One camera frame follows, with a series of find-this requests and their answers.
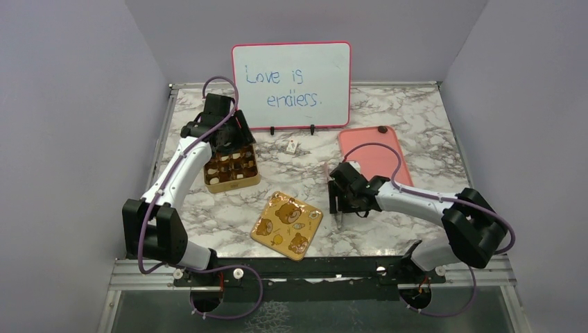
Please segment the black metal base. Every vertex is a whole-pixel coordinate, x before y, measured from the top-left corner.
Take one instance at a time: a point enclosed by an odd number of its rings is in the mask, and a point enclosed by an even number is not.
[[[285,258],[218,258],[218,266],[239,264],[255,269],[263,279],[263,301],[399,300],[398,284],[419,284],[424,278],[421,273],[407,273],[401,265],[401,259],[402,256],[312,257],[294,262]],[[259,283],[255,276],[244,270],[245,275],[238,280],[233,276],[233,271],[233,268],[223,271],[223,301],[257,300]],[[445,282],[445,278],[435,272],[428,272],[427,275],[432,284]],[[329,278],[357,279],[315,283],[307,280]],[[174,285],[220,286],[221,279],[216,273],[185,273],[182,279],[174,281]],[[219,295],[218,291],[192,293],[196,298]]]

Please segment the pink whiteboard frame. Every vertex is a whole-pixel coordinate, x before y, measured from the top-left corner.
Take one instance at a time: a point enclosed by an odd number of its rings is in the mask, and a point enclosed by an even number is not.
[[[235,74],[235,59],[234,59],[234,50],[236,47],[240,46],[268,46],[268,45],[301,45],[301,44],[341,44],[345,43],[349,46],[349,97],[348,97],[348,105],[347,105],[347,122],[340,125],[322,125],[316,126],[316,128],[341,128],[345,127],[349,123],[349,118],[351,117],[351,63],[352,63],[352,48],[351,44],[344,40],[339,41],[329,41],[329,42],[296,42],[296,43],[259,43],[259,44],[237,44],[233,46],[231,49],[231,63],[233,64],[233,81],[236,82],[236,74]],[[293,129],[302,129],[302,128],[309,128],[310,126],[274,126],[276,130],[293,130]],[[251,130],[269,130],[269,127],[253,127]]]

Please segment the small tag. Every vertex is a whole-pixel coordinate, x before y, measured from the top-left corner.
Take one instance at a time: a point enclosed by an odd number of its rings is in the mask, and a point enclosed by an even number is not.
[[[294,155],[296,153],[296,147],[298,147],[298,141],[291,139],[286,147],[286,153]]]

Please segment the purple wall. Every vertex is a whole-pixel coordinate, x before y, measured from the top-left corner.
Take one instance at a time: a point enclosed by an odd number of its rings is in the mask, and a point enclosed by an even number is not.
[[[96,330],[167,92],[123,0],[0,3],[0,331]]]
[[[166,78],[232,75],[235,44],[347,40],[354,80],[443,80],[487,0],[126,0]]]
[[[441,87],[474,184],[517,231],[535,332],[588,327],[587,17],[584,0],[490,0]]]

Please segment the white knob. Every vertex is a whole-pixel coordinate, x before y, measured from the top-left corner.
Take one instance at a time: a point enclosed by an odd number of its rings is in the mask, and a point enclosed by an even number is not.
[[[238,280],[240,280],[243,277],[243,274],[245,274],[245,273],[240,268],[237,268],[233,271],[233,277]]]
[[[184,277],[184,272],[182,272],[181,269],[176,268],[175,271],[173,272],[173,278],[176,280],[179,280],[183,277]]]
[[[445,267],[443,267],[443,266],[435,267],[435,273],[437,273],[437,275],[439,275],[439,276],[445,276]]]

